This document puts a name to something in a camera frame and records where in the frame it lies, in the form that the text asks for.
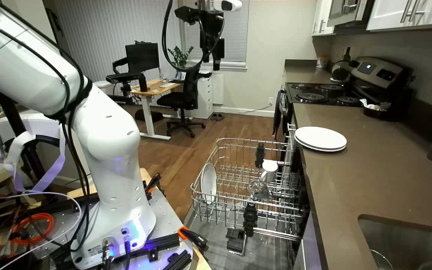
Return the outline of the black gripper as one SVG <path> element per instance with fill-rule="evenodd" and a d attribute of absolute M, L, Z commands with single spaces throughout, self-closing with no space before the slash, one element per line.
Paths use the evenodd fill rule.
<path fill-rule="evenodd" d="M 199 24 L 203 62 L 214 62 L 214 69 L 220 71 L 221 60 L 226 56 L 224 14 L 184 6 L 176 9 L 176 17 L 188 24 Z"/>

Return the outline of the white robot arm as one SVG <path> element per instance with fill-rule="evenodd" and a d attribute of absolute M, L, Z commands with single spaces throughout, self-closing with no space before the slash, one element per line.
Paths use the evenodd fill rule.
<path fill-rule="evenodd" d="M 0 119 L 0 164 L 10 173 L 19 171 L 26 146 L 41 137 L 62 146 L 73 137 L 80 141 L 100 203 L 73 246 L 79 270 L 142 252 L 155 233 L 187 233 L 170 206 L 158 206 L 146 195 L 137 155 L 142 135 L 131 114 L 4 5 L 0 93 L 32 111 L 23 117 L 22 131 Z"/>

